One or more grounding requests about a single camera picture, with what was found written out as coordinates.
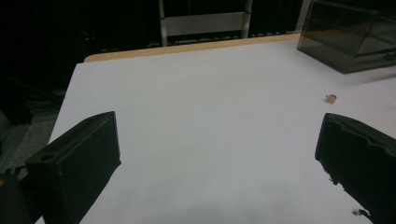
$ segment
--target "chair backrest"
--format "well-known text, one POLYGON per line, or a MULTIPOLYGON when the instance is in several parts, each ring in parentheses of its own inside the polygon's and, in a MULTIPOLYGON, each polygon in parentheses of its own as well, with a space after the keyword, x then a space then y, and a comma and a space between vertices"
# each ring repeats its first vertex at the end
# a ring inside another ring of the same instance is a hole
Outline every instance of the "chair backrest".
POLYGON ((163 0, 159 0, 161 36, 163 47, 167 37, 225 31, 241 31, 241 38, 248 38, 252 0, 246 0, 245 11, 193 16, 165 17, 163 0))

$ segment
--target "floor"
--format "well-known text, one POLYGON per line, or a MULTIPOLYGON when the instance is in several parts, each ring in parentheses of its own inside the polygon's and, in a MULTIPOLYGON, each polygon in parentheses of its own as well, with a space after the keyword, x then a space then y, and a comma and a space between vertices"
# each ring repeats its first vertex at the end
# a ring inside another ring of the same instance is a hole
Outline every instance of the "floor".
POLYGON ((40 104, 30 105, 33 114, 30 125, 13 126, 0 111, 0 174, 23 166, 26 159, 48 144, 59 110, 40 104))

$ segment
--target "white table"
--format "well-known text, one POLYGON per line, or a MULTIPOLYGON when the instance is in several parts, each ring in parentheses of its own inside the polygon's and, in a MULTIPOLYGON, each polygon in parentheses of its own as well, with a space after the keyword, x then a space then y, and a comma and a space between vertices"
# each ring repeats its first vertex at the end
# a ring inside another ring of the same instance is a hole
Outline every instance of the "white table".
POLYGON ((82 63, 51 141, 116 111, 122 165, 84 224, 370 223, 314 154, 327 112, 396 137, 395 74, 342 75, 297 41, 82 63))

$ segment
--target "wooden table edge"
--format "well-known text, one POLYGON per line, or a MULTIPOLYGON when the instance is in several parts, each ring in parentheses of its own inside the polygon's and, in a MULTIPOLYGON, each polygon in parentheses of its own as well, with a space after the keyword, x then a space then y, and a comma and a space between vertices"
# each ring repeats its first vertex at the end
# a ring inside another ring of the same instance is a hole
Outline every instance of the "wooden table edge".
POLYGON ((296 40, 299 38, 300 38, 300 34, 271 35, 271 36, 253 37, 247 39, 235 39, 235 40, 200 43, 200 44, 181 45, 181 46, 173 46, 166 48, 126 50, 126 51, 118 51, 118 52, 93 54, 85 58, 84 63, 134 58, 134 57, 145 57, 145 56, 168 54, 168 53, 180 53, 180 52, 187 52, 187 51, 194 51, 201 49, 220 49, 220 48, 236 47, 242 45, 296 40))

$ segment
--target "transparent container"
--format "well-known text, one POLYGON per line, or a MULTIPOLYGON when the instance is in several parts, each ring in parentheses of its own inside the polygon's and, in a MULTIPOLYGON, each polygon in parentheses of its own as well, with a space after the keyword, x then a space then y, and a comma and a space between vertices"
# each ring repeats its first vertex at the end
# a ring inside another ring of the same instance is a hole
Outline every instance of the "transparent container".
POLYGON ((396 10, 314 0, 298 50, 347 74, 396 64, 396 10))

